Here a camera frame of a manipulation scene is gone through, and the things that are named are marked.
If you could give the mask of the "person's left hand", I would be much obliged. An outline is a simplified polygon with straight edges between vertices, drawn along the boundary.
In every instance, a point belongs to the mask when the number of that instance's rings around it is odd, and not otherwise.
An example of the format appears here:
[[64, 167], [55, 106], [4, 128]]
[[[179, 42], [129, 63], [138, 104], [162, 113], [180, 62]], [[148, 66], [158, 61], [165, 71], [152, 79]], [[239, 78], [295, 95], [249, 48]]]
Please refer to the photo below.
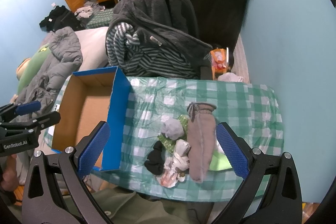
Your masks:
[[7, 192], [13, 192], [19, 185], [17, 177], [17, 155], [11, 155], [6, 158], [5, 168], [1, 177], [1, 189]]

